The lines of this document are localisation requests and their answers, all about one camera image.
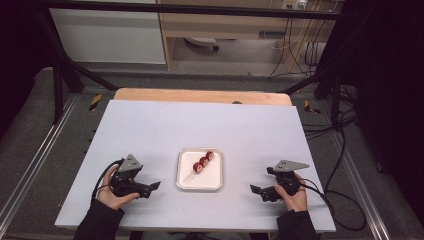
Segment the white cabinet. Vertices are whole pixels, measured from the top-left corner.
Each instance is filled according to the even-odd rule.
[[[64,48],[74,61],[165,64],[157,13],[68,9],[51,9],[51,13]]]

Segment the sleeve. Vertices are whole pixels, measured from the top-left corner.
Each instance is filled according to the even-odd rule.
[[[308,211],[290,211],[277,218],[280,239],[318,239]]]
[[[124,211],[109,208],[97,199],[91,204],[87,215],[74,235],[74,240],[113,240]]]

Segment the cable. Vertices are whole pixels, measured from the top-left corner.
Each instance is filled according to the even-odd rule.
[[[107,168],[103,171],[102,175],[100,175],[100,178],[97,180],[96,186],[94,187],[93,193],[91,194],[91,204],[94,202],[94,199],[96,199],[96,195],[97,195],[97,190],[99,190],[102,187],[108,186],[108,185],[104,185],[101,187],[98,187],[100,182],[102,181],[103,177],[105,176],[106,172],[115,164],[119,164],[121,165],[124,162],[124,159],[115,161],[111,164],[109,164],[109,166],[107,166]]]
[[[302,187],[305,187],[307,189],[310,189],[310,190],[316,192],[321,197],[321,199],[325,202],[325,204],[327,204],[328,209],[330,210],[330,214],[333,217],[334,222],[336,222],[337,224],[339,224],[343,228],[345,228],[347,230],[350,230],[350,231],[361,231],[361,230],[363,230],[366,227],[367,221],[366,221],[365,212],[362,209],[362,207],[359,205],[359,203],[357,201],[355,201],[355,199],[353,199],[353,198],[351,198],[351,197],[349,197],[349,196],[347,196],[347,195],[345,195],[343,193],[340,193],[340,192],[337,192],[337,191],[333,191],[333,190],[327,190],[324,193],[321,193],[318,190],[318,187],[317,187],[317,185],[314,182],[312,182],[311,180],[308,180],[308,179],[302,179],[302,180],[308,181],[308,182],[312,183],[315,186],[315,188],[313,188],[313,187],[310,187],[310,186],[308,186],[306,184],[302,184],[302,183],[300,184]],[[335,217],[336,210],[335,210],[334,206],[331,204],[330,200],[328,200],[328,198],[327,198],[327,194],[328,193],[332,193],[332,194],[336,194],[336,195],[342,196],[342,197],[350,200],[353,204],[355,204],[355,206],[360,210],[361,215],[362,215],[362,220],[363,220],[362,223],[361,223],[361,225],[359,227],[356,227],[355,228],[355,227],[347,226],[346,224],[342,223],[340,220],[338,220]]]
[[[290,19],[289,42],[290,42],[290,36],[291,36],[291,30],[292,30],[292,28],[293,28],[293,18],[291,18],[291,19]],[[302,68],[300,67],[299,63],[297,62],[297,59],[296,59],[296,57],[294,56],[294,54],[293,54],[293,52],[292,52],[292,50],[291,50],[290,45],[289,45],[288,47],[289,47],[290,55],[293,57],[294,62],[296,63],[296,65],[297,65],[297,67],[299,68],[299,70],[300,70],[303,74],[307,75],[305,72],[303,72],[303,71],[302,71]]]
[[[340,193],[340,192],[337,192],[337,191],[329,190],[328,189],[328,187],[330,185],[330,182],[331,182],[332,178],[334,177],[334,174],[335,174],[336,170],[338,169],[338,167],[339,167],[339,165],[341,163],[341,160],[343,159],[343,155],[344,155],[344,151],[345,151],[345,147],[346,147],[346,138],[345,138],[345,134],[344,134],[344,131],[343,131],[343,127],[345,127],[348,124],[356,121],[356,115],[349,116],[349,117],[345,118],[345,115],[348,114],[348,113],[350,113],[350,112],[352,112],[352,111],[354,111],[354,109],[349,109],[348,111],[345,111],[342,114],[342,116],[341,116],[341,118],[339,120],[339,122],[340,122],[340,124],[339,124],[340,125],[340,132],[342,134],[342,141],[343,141],[343,143],[342,143],[342,150],[341,150],[341,153],[340,153],[339,158],[337,159],[336,165],[333,168],[333,170],[332,170],[332,172],[330,174],[330,177],[327,180],[327,183],[326,183],[326,185],[324,187],[324,193],[321,193],[318,190],[317,185],[315,183],[313,183],[312,181],[308,180],[308,179],[303,179],[303,180],[312,183],[315,186],[315,189],[312,188],[312,187],[309,187],[309,186],[307,186],[305,184],[300,184],[300,185],[303,186],[303,187],[305,187],[305,188],[308,188],[308,189],[310,189],[310,190],[312,190],[312,191],[314,191],[314,192],[316,192],[316,193],[318,193],[320,195],[320,197],[323,199],[323,201],[327,204],[327,206],[328,206],[328,208],[330,210],[330,213],[331,213],[331,215],[332,215],[332,217],[334,219],[334,222],[336,222],[341,227],[343,227],[343,228],[345,228],[347,230],[350,230],[350,231],[361,231],[361,230],[363,230],[366,227],[367,221],[366,221],[366,214],[365,214],[364,210],[362,209],[362,207],[360,206],[360,204],[355,199],[347,196],[346,194],[343,194],[343,193]],[[334,127],[333,127],[332,124],[328,124],[328,125],[307,125],[307,124],[304,124],[302,126],[325,127],[323,129],[304,129],[304,132],[305,133],[306,132],[312,132],[311,135],[313,135],[313,134],[319,134],[318,136],[321,136],[321,135],[323,135],[325,133],[328,133],[328,132],[334,130]],[[328,194],[339,195],[339,196],[341,196],[341,197],[343,197],[343,198],[351,201],[360,210],[360,212],[361,212],[362,220],[363,220],[362,223],[361,223],[361,225],[359,227],[351,227],[351,226],[347,226],[346,224],[344,224],[340,220],[338,220],[335,217],[336,211],[335,211],[334,207],[332,206],[331,202],[327,198],[327,195]]]
[[[289,19],[287,18],[286,28],[284,29],[284,32],[285,33],[287,32],[288,25],[289,25]],[[283,46],[284,46],[285,42],[286,42],[286,35],[284,34],[284,37],[283,37]],[[272,71],[272,73],[267,77],[267,79],[272,78],[271,77],[272,74],[274,74],[274,72],[277,70],[278,66],[280,66],[281,60],[283,59],[283,55],[284,55],[284,48],[283,48],[283,51],[281,51],[280,60],[278,61],[277,66],[275,66],[274,71]]]

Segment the person's arm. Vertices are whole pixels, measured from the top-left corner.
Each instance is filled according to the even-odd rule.
[[[302,184],[305,184],[305,181],[299,175],[296,174],[296,176]],[[317,234],[308,212],[306,189],[300,187],[295,195],[290,196],[282,186],[275,184],[274,188],[283,197],[289,211],[277,218],[280,239],[317,239]]]
[[[87,215],[78,226],[74,235],[74,240],[112,240],[115,239],[119,223],[124,216],[124,211],[120,209],[124,204],[138,198],[138,193],[131,193],[124,197],[116,197],[110,187],[110,176],[118,168],[110,168],[99,189],[97,199],[94,200],[87,212]]]

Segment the white tabletop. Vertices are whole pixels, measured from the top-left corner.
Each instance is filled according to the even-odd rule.
[[[185,147],[222,152],[222,187],[193,192],[177,186],[178,156]],[[309,164],[296,172],[322,191],[295,107],[112,100],[55,225],[76,229],[100,174],[128,154],[144,165],[137,182],[161,185],[150,198],[123,207],[120,226],[127,230],[275,231],[284,202],[263,202],[250,184],[272,186],[275,178],[266,168],[281,159]],[[316,193],[307,193],[315,229],[335,231],[328,207]]]

